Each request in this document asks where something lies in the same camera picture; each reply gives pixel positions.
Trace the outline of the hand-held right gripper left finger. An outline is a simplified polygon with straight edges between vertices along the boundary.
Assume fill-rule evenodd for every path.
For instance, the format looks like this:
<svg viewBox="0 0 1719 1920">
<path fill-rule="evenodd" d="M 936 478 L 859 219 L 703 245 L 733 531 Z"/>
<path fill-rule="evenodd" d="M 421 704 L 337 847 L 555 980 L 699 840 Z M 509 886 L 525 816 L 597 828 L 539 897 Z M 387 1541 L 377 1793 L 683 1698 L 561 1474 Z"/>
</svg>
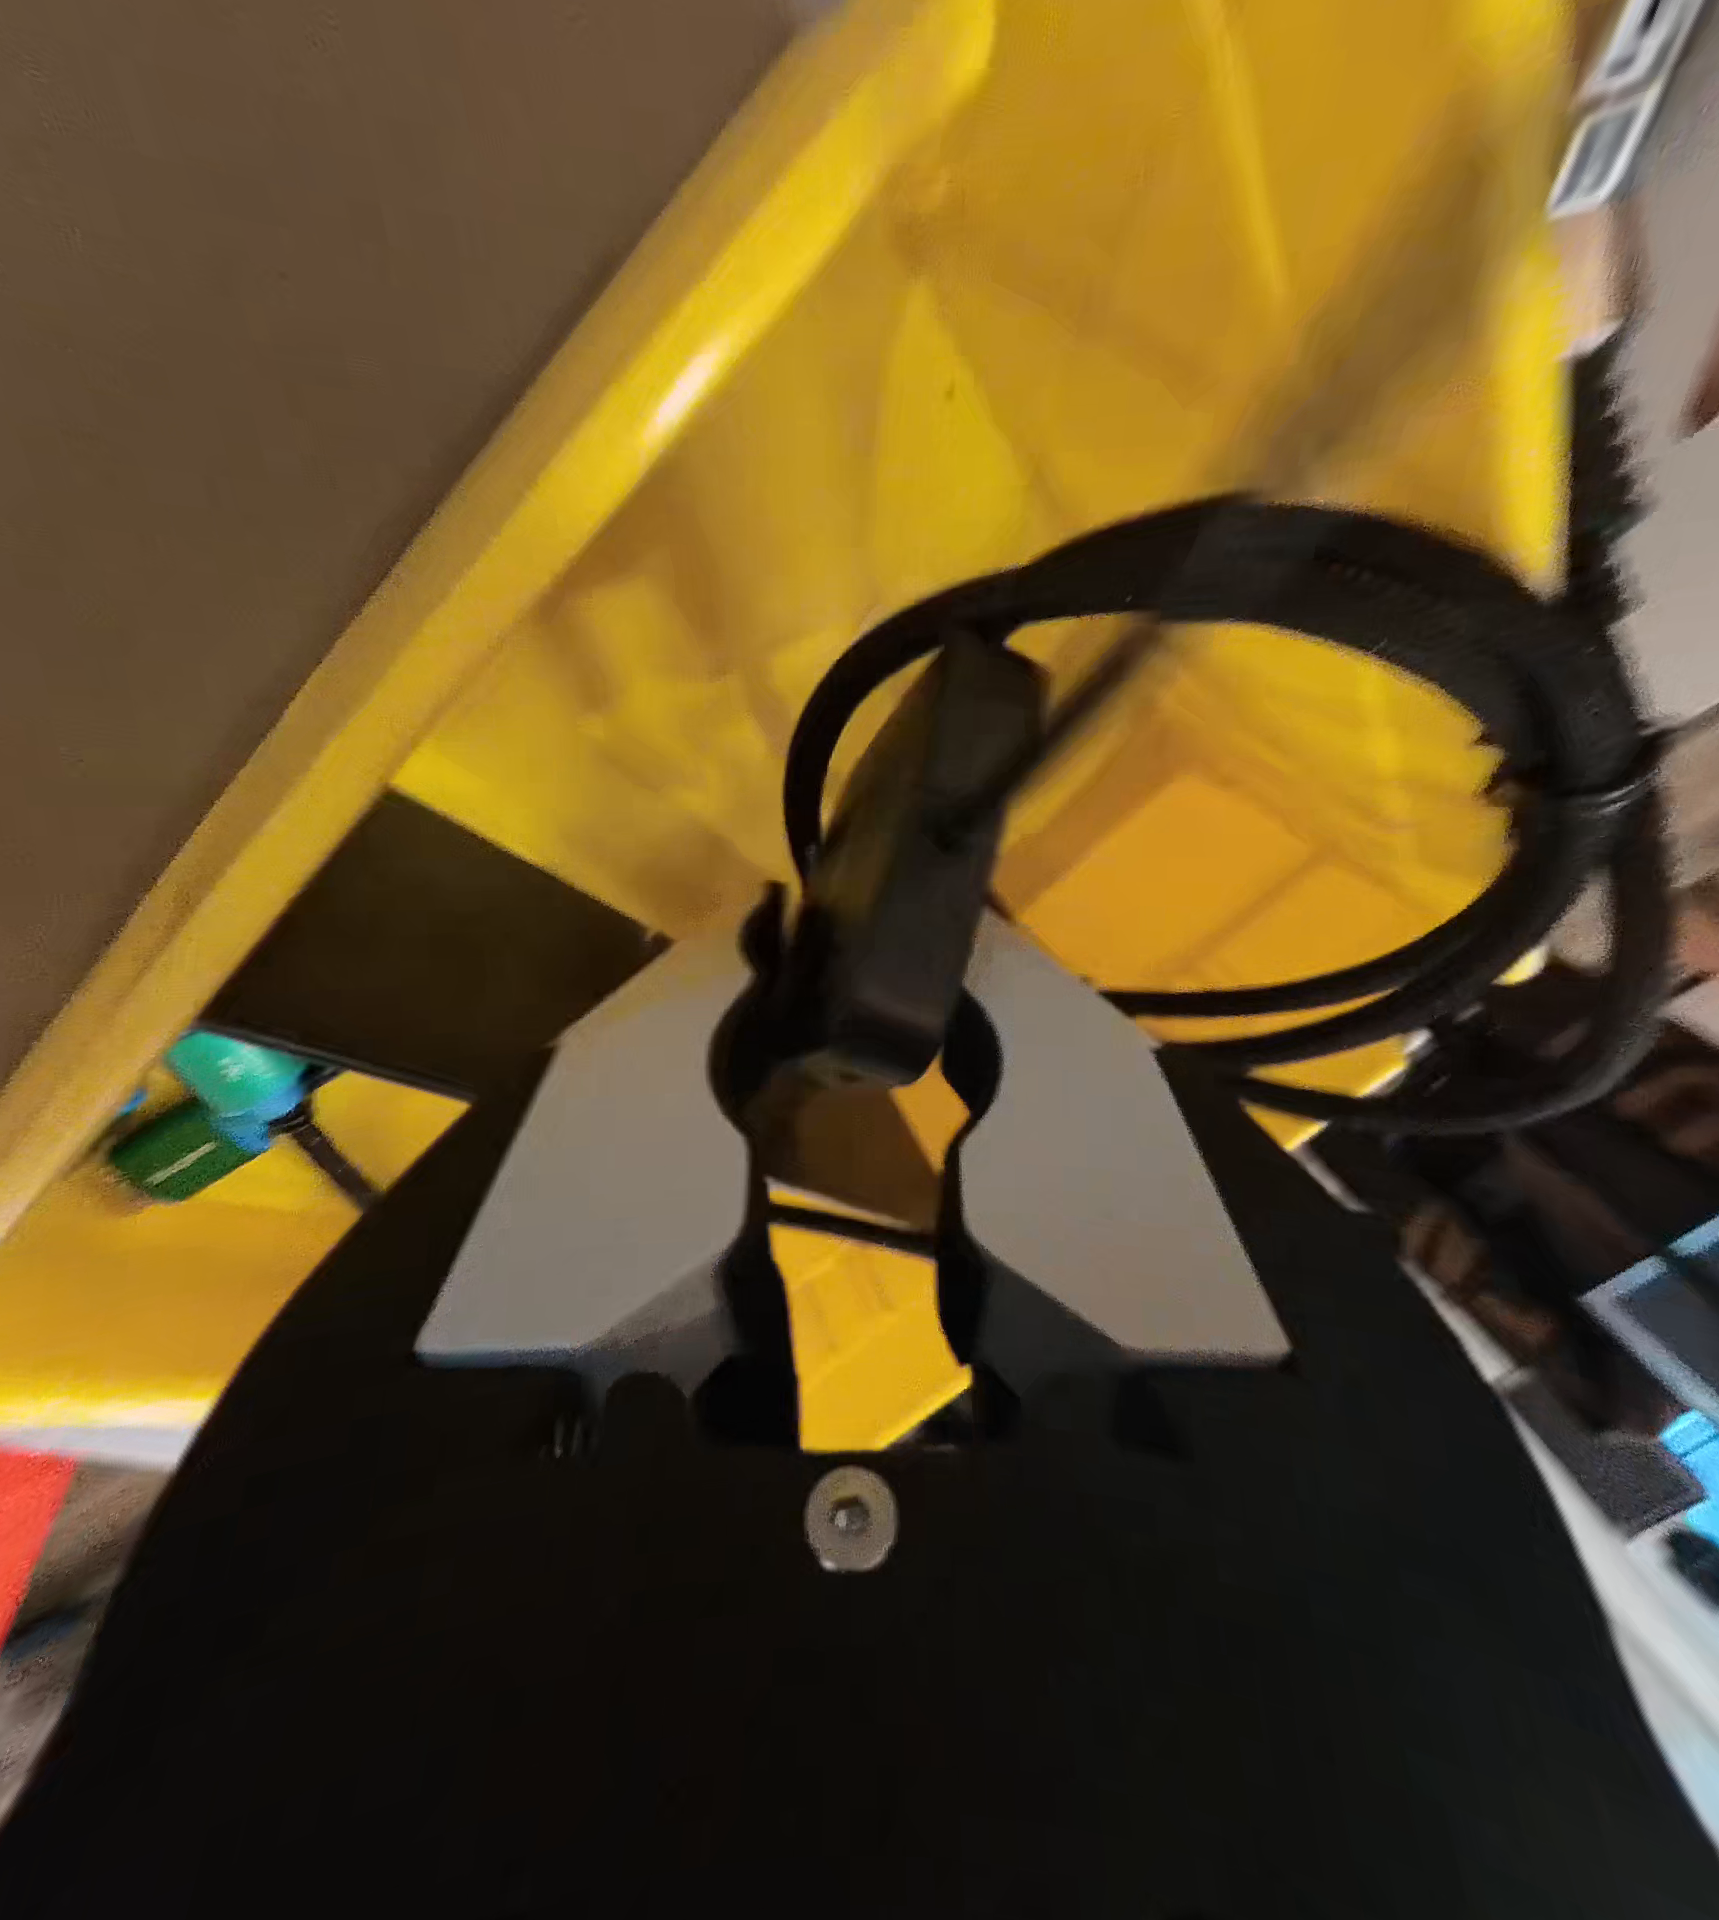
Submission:
<svg viewBox="0 0 1719 1920">
<path fill-rule="evenodd" d="M 565 1028 L 417 1331 L 421 1361 L 793 1361 L 769 1195 L 719 1063 L 777 933 L 707 924 Z"/>
</svg>

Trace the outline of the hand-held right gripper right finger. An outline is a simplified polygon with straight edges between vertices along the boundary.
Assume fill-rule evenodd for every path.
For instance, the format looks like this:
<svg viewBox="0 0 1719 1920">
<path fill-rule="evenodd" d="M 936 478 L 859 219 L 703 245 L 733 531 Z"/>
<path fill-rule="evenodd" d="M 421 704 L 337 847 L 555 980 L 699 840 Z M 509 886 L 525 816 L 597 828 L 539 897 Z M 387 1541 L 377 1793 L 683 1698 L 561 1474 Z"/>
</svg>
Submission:
<svg viewBox="0 0 1719 1920">
<path fill-rule="evenodd" d="M 934 1229 L 974 1369 L 1274 1366 L 1288 1335 L 1152 1046 L 1008 921 L 980 921 L 938 1054 L 964 1108 Z"/>
</svg>

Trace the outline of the black adapter hub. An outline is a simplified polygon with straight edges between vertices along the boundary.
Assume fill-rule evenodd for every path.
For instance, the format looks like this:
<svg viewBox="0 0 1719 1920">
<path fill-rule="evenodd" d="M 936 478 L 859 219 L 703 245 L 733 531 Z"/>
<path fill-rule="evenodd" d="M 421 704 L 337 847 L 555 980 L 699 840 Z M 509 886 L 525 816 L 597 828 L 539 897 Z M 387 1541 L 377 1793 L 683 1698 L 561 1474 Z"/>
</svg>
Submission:
<svg viewBox="0 0 1719 1920">
<path fill-rule="evenodd" d="M 1390 665 L 1466 712 L 1510 778 L 1508 851 L 1442 924 L 1344 967 L 1238 987 L 1102 987 L 1126 1019 L 1310 1023 L 1176 1047 L 1242 1106 L 1378 1139 L 1538 1126 L 1612 1092 L 1660 1022 L 1672 902 L 1648 732 L 1614 638 L 1464 539 L 1358 507 L 1202 496 L 1110 521 L 889 614 L 795 721 L 781 822 L 801 897 L 775 948 L 767 1060 L 901 1087 L 966 993 L 1014 797 L 1148 667 L 1168 629 L 1254 625 Z M 1562 1054 L 1354 1096 L 1262 1077 L 1468 1014 L 1602 883 L 1606 967 Z"/>
</svg>

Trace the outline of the large yellow storage bin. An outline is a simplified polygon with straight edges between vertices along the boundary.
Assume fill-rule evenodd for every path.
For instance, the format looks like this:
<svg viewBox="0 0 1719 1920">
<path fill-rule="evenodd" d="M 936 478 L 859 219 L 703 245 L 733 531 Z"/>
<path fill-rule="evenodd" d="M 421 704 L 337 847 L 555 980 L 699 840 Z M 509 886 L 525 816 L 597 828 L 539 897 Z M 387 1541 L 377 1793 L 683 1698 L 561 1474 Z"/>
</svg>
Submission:
<svg viewBox="0 0 1719 1920">
<path fill-rule="evenodd" d="M 383 795 L 681 938 L 877 617 L 1248 487 L 1560 584 L 1572 3 L 847 3 L 775 62 L 0 1093 L 0 1444 L 179 1438 L 351 1225 L 103 1164 Z"/>
</svg>

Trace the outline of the black bin divider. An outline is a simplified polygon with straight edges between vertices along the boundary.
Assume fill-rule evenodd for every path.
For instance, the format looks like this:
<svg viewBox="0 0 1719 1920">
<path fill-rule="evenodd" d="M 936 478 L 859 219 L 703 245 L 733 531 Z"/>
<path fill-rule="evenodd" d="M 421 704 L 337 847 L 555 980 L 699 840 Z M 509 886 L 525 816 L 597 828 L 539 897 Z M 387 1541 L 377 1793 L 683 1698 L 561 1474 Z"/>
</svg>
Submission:
<svg viewBox="0 0 1719 1920">
<path fill-rule="evenodd" d="M 199 1025 L 477 1100 L 665 939 L 439 811 L 381 795 L 221 983 Z"/>
</svg>

